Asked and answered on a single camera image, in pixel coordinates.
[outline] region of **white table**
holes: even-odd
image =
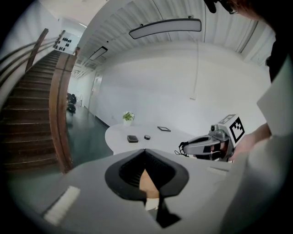
[[[157,126],[136,125],[126,127],[123,124],[116,124],[107,129],[105,139],[114,154],[136,149],[158,149],[174,154],[174,150],[179,151],[178,147],[181,142],[194,138],[194,136],[182,131],[169,129],[171,132],[162,132]],[[127,135],[135,135],[138,138],[138,143],[129,143]],[[145,140],[145,135],[149,135],[151,139]]]

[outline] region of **white flower pot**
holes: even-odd
[[[125,120],[123,119],[123,125],[129,127],[132,124],[133,120]]]

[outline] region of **door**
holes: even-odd
[[[98,104],[98,93],[100,90],[101,82],[102,82],[102,77],[98,76],[95,78],[93,86],[92,86],[89,111],[93,115],[96,115],[96,109],[97,109],[97,104]]]

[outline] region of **linear light fixture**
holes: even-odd
[[[90,60],[94,61],[98,57],[102,56],[104,53],[106,53],[108,49],[104,46],[102,46],[100,49],[98,49],[95,53],[93,53],[90,57]]]
[[[80,25],[82,25],[82,26],[84,26],[84,27],[87,27],[87,26],[85,26],[85,25],[83,25],[83,24],[81,24],[81,23],[79,23]]]
[[[174,32],[174,31],[201,31],[200,19],[173,19],[163,20],[155,23],[143,25],[129,32],[133,39],[149,36],[161,32]]]

